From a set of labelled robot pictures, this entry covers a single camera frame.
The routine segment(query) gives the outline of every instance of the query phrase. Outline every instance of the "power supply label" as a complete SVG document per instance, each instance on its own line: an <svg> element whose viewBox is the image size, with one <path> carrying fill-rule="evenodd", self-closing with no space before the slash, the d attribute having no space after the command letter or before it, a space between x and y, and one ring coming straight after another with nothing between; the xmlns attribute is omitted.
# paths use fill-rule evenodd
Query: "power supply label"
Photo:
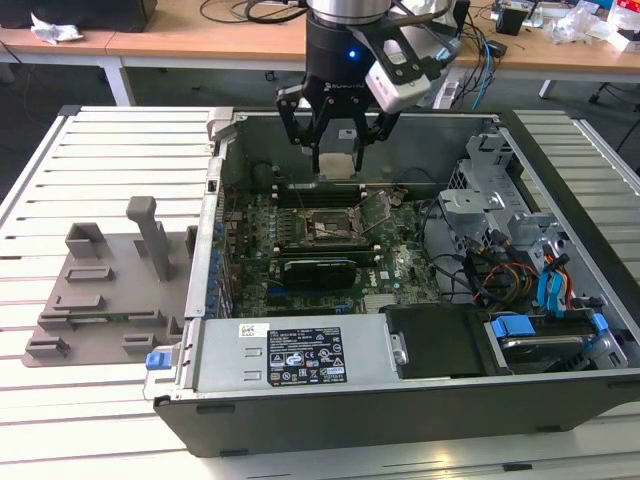
<svg viewBox="0 0 640 480"><path fill-rule="evenodd" d="M347 381L338 327L269 330L267 358L267 381L273 387Z"/></svg>

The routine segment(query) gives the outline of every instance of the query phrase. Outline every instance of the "blue cable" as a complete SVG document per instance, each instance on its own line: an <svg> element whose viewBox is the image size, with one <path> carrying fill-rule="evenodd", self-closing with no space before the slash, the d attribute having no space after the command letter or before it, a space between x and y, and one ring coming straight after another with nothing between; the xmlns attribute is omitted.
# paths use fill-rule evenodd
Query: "blue cable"
<svg viewBox="0 0 640 480"><path fill-rule="evenodd" d="M476 109L476 107L480 103L480 100L482 100L482 97L484 96L484 92L486 91L487 78L489 77L489 66L491 65L491 52L489 51L489 44L484 38L480 38L480 40L482 40L482 44L484 46L486 63L484 68L484 74L482 75L482 84L480 85L480 91L478 92L476 101L473 102L473 106L471 107L471 110Z"/></svg>

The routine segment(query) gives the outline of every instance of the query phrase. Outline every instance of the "gray carpet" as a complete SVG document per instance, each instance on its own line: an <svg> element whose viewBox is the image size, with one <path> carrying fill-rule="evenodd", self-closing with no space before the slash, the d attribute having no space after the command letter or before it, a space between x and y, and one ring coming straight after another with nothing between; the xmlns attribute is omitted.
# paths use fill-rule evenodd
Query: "gray carpet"
<svg viewBox="0 0 640 480"><path fill-rule="evenodd" d="M0 197L3 198L44 136L62 105L113 105L109 86L97 67L12 65L16 81L0 85ZM129 69L132 88L140 106L267 106L277 85L293 85L300 73L278 73L269 83L263 72ZM551 99L538 97L539 81L496 79L480 110L564 110L587 119L616 147L640 113L640 89L603 92L596 105L588 103L597 84L561 82ZM621 151L633 168L640 167L640 129Z"/></svg>

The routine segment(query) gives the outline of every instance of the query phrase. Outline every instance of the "desk leg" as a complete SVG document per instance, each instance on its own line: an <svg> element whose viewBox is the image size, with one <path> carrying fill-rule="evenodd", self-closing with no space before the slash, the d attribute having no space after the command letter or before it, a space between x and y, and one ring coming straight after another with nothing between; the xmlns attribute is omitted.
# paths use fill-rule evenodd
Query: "desk leg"
<svg viewBox="0 0 640 480"><path fill-rule="evenodd" d="M433 101L434 109L448 110L451 108L453 99L456 97L458 87L460 86L466 71L467 70L465 68L451 67L451 70L449 70L449 73L447 74L447 78L445 78L444 83L436 95L436 99Z"/></svg>
<svg viewBox="0 0 640 480"><path fill-rule="evenodd" d="M100 66L104 68L107 81L111 87L111 93L119 107L135 106L136 100L131 91L127 71L122 66L119 57L104 57L100 60Z"/></svg>
<svg viewBox="0 0 640 480"><path fill-rule="evenodd" d="M8 63L0 63L0 83L13 83L16 77L13 76L13 72Z"/></svg>
<svg viewBox="0 0 640 480"><path fill-rule="evenodd" d="M540 98L545 98L545 99L549 98L555 86L556 86L555 80L545 80L544 83L542 84L542 88L540 89L540 92L538 92L538 96Z"/></svg>

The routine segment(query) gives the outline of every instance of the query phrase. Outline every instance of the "motherboard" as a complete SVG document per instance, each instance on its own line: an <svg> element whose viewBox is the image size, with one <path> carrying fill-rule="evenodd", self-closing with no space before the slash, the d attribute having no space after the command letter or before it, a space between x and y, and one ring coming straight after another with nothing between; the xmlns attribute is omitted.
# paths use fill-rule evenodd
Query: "motherboard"
<svg viewBox="0 0 640 480"><path fill-rule="evenodd" d="M377 313L386 305L438 301L416 241L429 201L404 201L391 189L356 193L228 191L229 300L226 313L210 314Z"/></svg>

